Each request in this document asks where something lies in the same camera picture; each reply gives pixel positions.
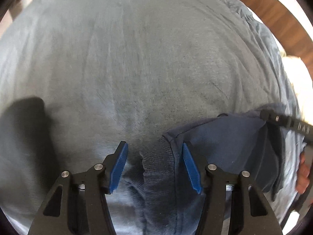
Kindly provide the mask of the person's right hand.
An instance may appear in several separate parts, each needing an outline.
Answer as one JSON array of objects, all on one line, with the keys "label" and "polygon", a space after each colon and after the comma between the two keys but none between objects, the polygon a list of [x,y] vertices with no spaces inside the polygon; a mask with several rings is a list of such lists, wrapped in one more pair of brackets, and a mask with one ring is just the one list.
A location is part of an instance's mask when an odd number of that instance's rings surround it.
[{"label": "person's right hand", "polygon": [[297,171],[296,191],[299,194],[304,194],[310,184],[309,174],[310,168],[305,164],[305,152],[300,154],[300,162]]}]

